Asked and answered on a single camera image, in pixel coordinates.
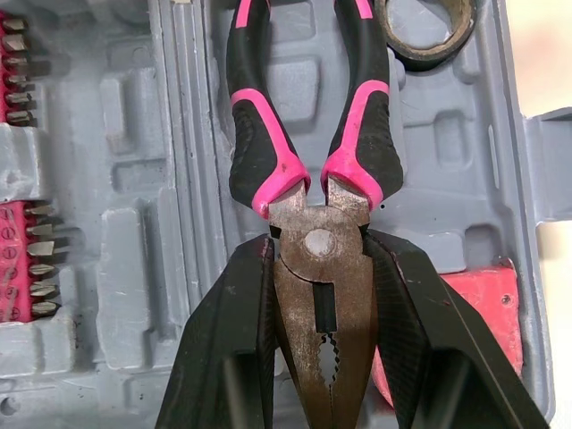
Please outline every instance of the plier jaw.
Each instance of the plier jaw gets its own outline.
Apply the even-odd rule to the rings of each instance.
[[[332,177],[327,189],[327,206],[307,205],[303,181],[270,205],[280,230],[277,336],[311,427],[353,428],[377,335],[373,263],[359,228],[369,205]]]

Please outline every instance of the tool case compartment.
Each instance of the tool case compartment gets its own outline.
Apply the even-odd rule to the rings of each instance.
[[[345,48],[331,4],[272,3],[268,88],[312,175],[308,200],[320,204],[319,173],[347,92]],[[35,189],[53,200],[58,233],[70,241],[58,265],[56,316],[0,324],[0,427],[154,427],[190,313],[236,246],[267,232],[228,189],[234,125],[224,70],[233,7],[0,1],[29,19],[32,54],[50,64],[33,80],[38,129],[27,139],[42,140],[30,144],[42,145]],[[536,226],[572,218],[572,115],[521,116],[501,0],[479,2],[474,34],[443,66],[408,73],[391,51],[390,60],[391,133],[405,185],[371,227],[411,240],[440,273],[514,262],[523,381],[550,419]],[[304,424],[282,371],[274,427]],[[359,427],[397,427],[373,385]]]

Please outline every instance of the molded plastic tray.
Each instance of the molded plastic tray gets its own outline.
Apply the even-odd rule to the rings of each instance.
[[[57,233],[71,243],[59,265],[57,315],[0,325],[0,427],[154,427],[190,312],[232,250],[267,231],[227,186],[234,129],[223,73],[233,6],[0,1],[28,16],[35,58],[51,64],[34,80],[38,132],[24,142],[42,168],[20,165],[38,192],[29,196],[53,199]],[[272,14],[268,85],[312,173],[309,200],[319,204],[318,175],[346,96],[346,54],[330,4],[281,0]],[[415,31],[435,37],[434,27]],[[373,213],[372,228],[412,240],[440,273],[514,261],[523,379],[550,419],[535,227],[572,217],[572,115],[523,119],[511,58],[504,3],[483,0],[453,61],[417,75],[391,62],[391,132],[406,179]],[[11,132],[0,139],[0,147],[23,141]],[[274,392],[274,427],[303,427],[287,372]],[[360,427],[397,427],[373,386]]]

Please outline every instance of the screwdriver bit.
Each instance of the screwdriver bit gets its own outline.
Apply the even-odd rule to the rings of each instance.
[[[36,302],[32,304],[32,315],[34,317],[46,317],[53,315],[59,306],[51,301]]]
[[[13,55],[3,58],[2,62],[6,67],[23,67],[28,65],[28,58],[25,56]]]
[[[32,275],[45,275],[54,271],[55,267],[46,264],[36,264],[29,268],[29,273]]]
[[[24,210],[24,214],[35,216],[48,216],[53,212],[54,209],[50,205],[34,206]]]
[[[54,233],[54,226],[51,223],[45,225],[36,225],[26,228],[28,235],[52,235]]]
[[[17,85],[19,87],[25,87],[28,84],[28,76],[25,74],[11,74],[5,79],[7,85]]]
[[[54,254],[53,241],[39,241],[28,245],[28,253],[33,257],[50,257]]]
[[[11,92],[5,96],[6,102],[10,105],[23,105],[32,101],[32,97],[27,92]]]
[[[11,125],[27,125],[32,120],[32,114],[26,110],[8,112],[6,114],[6,120]]]
[[[2,43],[9,52],[27,51],[28,44],[22,34],[9,34],[2,38]]]
[[[48,281],[33,282],[29,287],[29,294],[34,298],[43,298],[57,292],[55,283]]]
[[[2,27],[6,31],[24,31],[28,27],[28,23],[20,18],[8,18],[2,20]]]

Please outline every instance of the plier handle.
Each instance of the plier handle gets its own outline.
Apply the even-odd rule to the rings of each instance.
[[[336,0],[334,10],[348,51],[350,78],[321,182],[324,191],[329,176],[351,185],[367,197],[373,210],[403,184],[389,126],[386,42],[370,0]],[[264,218],[268,217],[268,206],[298,182],[310,186],[307,168],[274,109],[265,83],[270,11],[267,0],[238,1],[226,63],[236,125],[231,194]]]

